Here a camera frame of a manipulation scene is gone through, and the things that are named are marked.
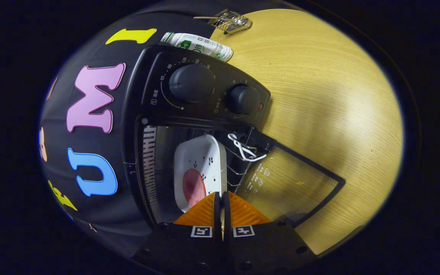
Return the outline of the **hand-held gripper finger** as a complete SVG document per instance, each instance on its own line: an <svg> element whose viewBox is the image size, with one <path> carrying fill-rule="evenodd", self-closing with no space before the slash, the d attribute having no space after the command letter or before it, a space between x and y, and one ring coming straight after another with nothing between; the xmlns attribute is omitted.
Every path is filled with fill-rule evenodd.
<svg viewBox="0 0 440 275"><path fill-rule="evenodd" d="M171 223L159 223L133 260L157 273L223 273L222 202L211 193Z"/></svg>
<svg viewBox="0 0 440 275"><path fill-rule="evenodd" d="M232 192L223 194L223 253L229 274L296 274L317 256L288 218L271 220Z"/></svg>

